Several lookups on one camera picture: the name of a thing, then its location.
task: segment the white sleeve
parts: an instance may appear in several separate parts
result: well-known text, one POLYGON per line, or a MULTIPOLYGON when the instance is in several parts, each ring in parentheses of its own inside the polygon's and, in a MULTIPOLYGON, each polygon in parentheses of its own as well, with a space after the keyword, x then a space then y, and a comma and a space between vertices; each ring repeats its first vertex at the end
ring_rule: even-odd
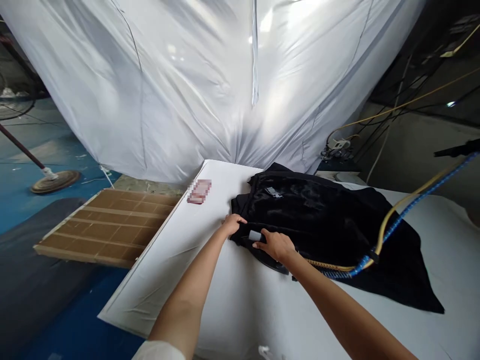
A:
POLYGON ((132 360, 186 360, 176 347, 165 341, 145 341, 132 360))

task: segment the dark cloth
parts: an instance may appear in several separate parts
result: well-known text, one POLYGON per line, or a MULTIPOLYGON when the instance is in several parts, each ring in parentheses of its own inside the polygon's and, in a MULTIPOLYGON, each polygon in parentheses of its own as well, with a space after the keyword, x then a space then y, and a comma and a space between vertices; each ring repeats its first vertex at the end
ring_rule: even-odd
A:
MULTIPOLYGON (((349 190, 277 164, 277 171, 271 169, 253 176, 248 182, 250 193, 231 201, 232 213, 248 221, 240 224, 231 237, 237 245, 282 273, 287 271, 281 264, 252 247, 250 230, 265 228, 284 233, 304 258, 340 266, 356 266, 375 246, 380 225, 392 208, 381 193, 371 187, 349 190), (271 195, 266 188, 273 188, 281 197, 271 195)), ((389 224, 397 216, 394 214, 389 224)), ((378 263, 351 279, 338 281, 416 309, 443 314, 445 310, 430 285, 420 244, 418 233, 402 220, 383 244, 378 263)))

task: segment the yellow cable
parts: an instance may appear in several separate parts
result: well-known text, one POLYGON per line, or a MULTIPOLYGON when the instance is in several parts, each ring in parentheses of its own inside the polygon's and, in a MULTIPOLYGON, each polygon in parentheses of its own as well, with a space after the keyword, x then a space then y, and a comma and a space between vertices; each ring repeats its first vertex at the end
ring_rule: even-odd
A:
POLYGON ((407 101, 407 102, 405 102, 405 103, 403 103, 403 104, 401 104, 401 105, 395 106, 395 107, 391 108, 390 110, 381 112, 381 113, 379 113, 379 114, 377 114, 377 115, 373 115, 373 116, 370 116, 370 117, 366 117, 366 118, 364 118, 364 119, 362 119, 362 120, 358 120, 358 121, 349 123, 349 124, 347 124, 347 125, 340 126, 339 128, 333 130, 333 131, 330 133, 330 135, 327 136, 327 138, 326 138, 326 143, 328 144, 328 143, 329 143, 329 140, 330 140, 330 137, 331 137, 334 133, 336 133, 338 130, 340 130, 340 129, 344 129, 344 128, 347 128, 347 127, 349 127, 349 126, 355 125, 355 124, 363 123, 364 121, 371 120, 371 119, 375 119, 375 118, 378 118, 378 117, 380 117, 380 116, 382 116, 382 115, 391 113, 391 112, 393 112, 393 111, 395 111, 395 110, 397 110, 397 109, 403 108, 403 107, 405 107, 405 106, 407 106, 407 105, 409 105, 409 104, 411 104, 411 103, 416 102, 417 100, 423 99, 423 98, 425 98, 425 97, 427 97, 427 96, 429 96, 429 95, 431 95, 431 94, 433 94, 433 93, 436 93, 438 90, 441 90, 441 89, 443 89, 443 88, 446 88, 447 86, 450 86, 451 84, 456 83, 457 81, 459 81, 459 80, 461 80, 461 79, 464 79, 464 78, 466 78, 467 76, 470 76, 471 74, 476 73, 476 72, 479 71, 479 70, 480 70, 480 67, 477 67, 475 70, 472 70, 472 71, 470 71, 470 72, 467 72, 466 74, 464 74, 464 75, 462 75, 462 76, 460 76, 460 77, 457 77, 455 80, 452 80, 452 81, 450 81, 450 82, 447 82, 446 84, 444 84, 444 85, 442 85, 442 86, 439 86, 439 87, 437 87, 436 89, 434 89, 434 90, 432 90, 432 91, 430 91, 430 92, 427 92, 426 94, 423 94, 423 95, 421 95, 421 96, 419 96, 419 97, 416 97, 416 98, 414 98, 413 100, 407 101))
MULTIPOLYGON (((377 243, 376 243, 376 246, 375 246, 375 254, 380 255, 380 252, 382 251, 382 246, 383 246, 383 243, 384 243, 384 236, 385 236, 385 230, 387 228, 387 223, 389 222, 389 219, 392 217, 394 212, 398 209, 398 207, 408 200, 413 200, 416 195, 420 194, 422 191, 424 191, 425 189, 427 189, 430 186, 432 186, 433 184, 435 184, 438 180, 440 180, 446 174, 448 174, 453 169, 455 169, 463 161, 464 160, 462 159, 459 162, 456 162, 455 164, 453 164, 452 166, 449 166, 448 168, 444 169, 443 171, 440 171, 437 175, 432 177, 429 181, 427 181, 425 184, 423 184, 421 187, 419 187, 417 190, 415 190, 410 195, 405 196, 402 200, 397 202, 390 209, 390 211, 386 214, 385 218, 383 219, 383 222, 381 223, 380 230, 378 232, 377 243)), ((339 271, 339 272, 349 272, 349 271, 352 271, 353 269, 355 269, 355 267, 356 267, 356 266, 333 265, 333 264, 328 264, 328 263, 324 263, 324 262, 320 262, 320 261, 314 261, 314 260, 311 260, 311 259, 308 259, 308 258, 305 258, 305 260, 307 260, 310 264, 312 264, 314 266, 318 266, 318 267, 322 267, 322 268, 326 268, 326 269, 332 269, 332 270, 336 270, 336 271, 339 271)), ((369 266, 371 266, 373 263, 374 263, 374 261, 372 259, 370 259, 365 264, 365 266, 363 268, 366 269, 369 266)))
POLYGON ((360 135, 355 134, 355 135, 352 135, 352 136, 347 137, 345 140, 352 139, 352 138, 354 138, 354 137, 359 137, 359 138, 360 138, 360 135))
POLYGON ((468 35, 466 37, 465 40, 463 40, 463 42, 458 45, 453 51, 447 51, 447 52, 444 52, 442 55, 440 55, 441 58, 451 58, 453 55, 455 55, 461 48, 463 45, 465 45, 465 43, 472 37, 472 35, 480 28, 480 24, 478 24, 476 26, 476 28, 473 29, 473 31, 470 33, 470 35, 468 35))

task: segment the fan base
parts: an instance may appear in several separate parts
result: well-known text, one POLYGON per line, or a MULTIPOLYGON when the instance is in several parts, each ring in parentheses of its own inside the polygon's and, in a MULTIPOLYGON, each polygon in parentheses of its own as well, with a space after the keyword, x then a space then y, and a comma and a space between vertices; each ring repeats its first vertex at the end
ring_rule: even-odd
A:
POLYGON ((31 192, 35 194, 49 194, 61 189, 65 189, 80 179, 78 171, 67 170, 56 173, 58 177, 50 180, 46 177, 37 181, 31 188, 31 192))

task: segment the yellow hose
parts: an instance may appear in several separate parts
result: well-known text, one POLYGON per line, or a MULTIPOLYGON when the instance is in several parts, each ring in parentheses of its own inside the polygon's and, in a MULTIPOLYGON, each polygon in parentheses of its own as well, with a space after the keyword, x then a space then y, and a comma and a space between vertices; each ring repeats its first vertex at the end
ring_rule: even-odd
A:
MULTIPOLYGON (((389 219, 392 217, 392 215, 394 214, 394 212, 398 209, 398 207, 400 205, 402 205, 403 203, 409 201, 409 200, 413 200, 415 198, 416 195, 419 195, 422 191, 424 191, 425 189, 431 187, 433 184, 435 184, 438 180, 440 180, 441 178, 443 178, 445 175, 447 175, 448 173, 450 173, 453 169, 455 169, 457 166, 459 166, 464 160, 461 159, 460 161, 454 163, 452 166, 449 166, 447 167, 446 169, 440 171, 437 175, 435 175, 434 177, 432 177, 430 180, 428 180, 425 184, 423 184, 422 186, 420 186, 417 190, 415 190, 414 192, 412 192, 410 195, 407 195, 405 196, 402 200, 400 200, 399 202, 397 202, 391 209, 389 212, 387 212, 387 214, 385 215, 385 217, 383 218, 383 221, 380 225, 380 230, 378 232, 378 239, 377 239, 377 242, 376 242, 376 246, 375 246, 375 254, 377 255, 380 255, 380 252, 382 251, 382 246, 383 246, 383 243, 384 243, 384 236, 385 236, 385 230, 387 228, 387 223, 389 222, 389 219)), ((336 270, 336 271, 339 271, 339 272, 349 272, 349 271, 352 271, 353 269, 355 269, 356 266, 339 266, 339 265, 333 265, 333 264, 328 264, 328 263, 324 263, 324 262, 320 262, 320 261, 314 261, 314 260, 311 260, 311 259, 308 259, 308 258, 305 258, 305 260, 307 260, 310 264, 314 265, 314 266, 318 266, 318 267, 321 267, 321 268, 326 268, 326 269, 331 269, 331 270, 336 270)), ((371 266, 372 264, 374 263, 374 261, 372 259, 370 259, 366 264, 365 266, 363 267, 364 269, 368 268, 369 266, 371 266)))

